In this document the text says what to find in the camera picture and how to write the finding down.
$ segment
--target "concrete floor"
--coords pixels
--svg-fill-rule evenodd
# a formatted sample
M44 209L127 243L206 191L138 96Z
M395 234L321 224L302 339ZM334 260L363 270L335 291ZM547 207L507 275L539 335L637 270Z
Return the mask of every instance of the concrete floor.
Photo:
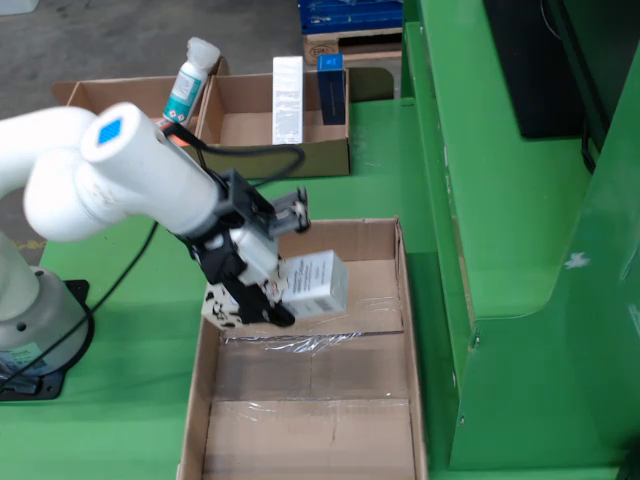
M0 118L55 105L60 80L173 75L192 36L217 45L236 74L302 54L296 0L41 0L33 13L0 17ZM0 201L0 229L37 264L44 242L21 200L17 191Z

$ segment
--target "blue box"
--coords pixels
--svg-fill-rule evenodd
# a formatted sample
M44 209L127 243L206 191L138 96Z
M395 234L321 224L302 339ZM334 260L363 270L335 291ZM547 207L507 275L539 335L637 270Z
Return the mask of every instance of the blue box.
M402 27L400 0L298 0L303 35Z
M344 125L346 92L344 58L341 53L318 56L318 86L323 123Z

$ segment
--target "small white box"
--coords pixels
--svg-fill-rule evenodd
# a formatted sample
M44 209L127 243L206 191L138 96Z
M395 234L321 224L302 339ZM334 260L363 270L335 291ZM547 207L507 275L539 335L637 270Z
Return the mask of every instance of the small white box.
M302 57L273 58L273 144L302 143L304 120Z
M288 258L280 276L288 282L282 303L296 319L347 310L349 269L333 250Z

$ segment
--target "spray bottle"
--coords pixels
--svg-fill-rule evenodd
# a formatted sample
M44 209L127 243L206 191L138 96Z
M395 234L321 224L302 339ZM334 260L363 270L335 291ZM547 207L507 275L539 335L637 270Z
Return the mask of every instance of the spray bottle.
M220 50L200 38L193 37L187 44L187 61L180 67L173 84L164 118L187 126L195 110L207 77L220 58Z

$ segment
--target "cardboard tray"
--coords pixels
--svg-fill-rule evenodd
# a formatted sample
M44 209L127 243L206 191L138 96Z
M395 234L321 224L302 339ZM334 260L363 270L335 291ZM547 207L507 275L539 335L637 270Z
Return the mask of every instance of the cardboard tray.
M324 125L317 72L304 74L305 163L293 177L349 175L349 71L346 72L345 125ZM273 76L217 75L206 87L196 136L208 145L242 148L272 145ZM291 153L265 156L206 155L209 168L235 168L248 178L262 178L291 162Z
M131 102L148 117L162 117L175 76L57 82L51 90L60 105L82 107L96 114L119 103ZM306 161L292 176L315 177L349 175L349 104L393 98L393 77L382 68L349 69L346 75L346 124L323 125L316 72L305 73L305 142L301 147ZM211 145L243 147L270 145L272 122L272 76L229 75L221 57L209 77L202 100L189 130ZM197 160L192 147L185 151ZM216 171L237 169L247 178L262 178L291 161L288 155L229 157L205 155Z
M179 479L427 478L402 230L318 221L280 242L285 258L327 249L350 269L342 316L233 336L202 322Z
M209 82L214 75L227 75L229 66L224 57L220 57L218 64L213 67ZM100 114L107 108L120 102L131 102L155 120L162 118L171 89L176 80L174 76L113 78L104 80L84 80L78 82L56 82L52 85L53 96L60 105L81 107L95 114ZM200 106L188 125L189 130L196 131Z

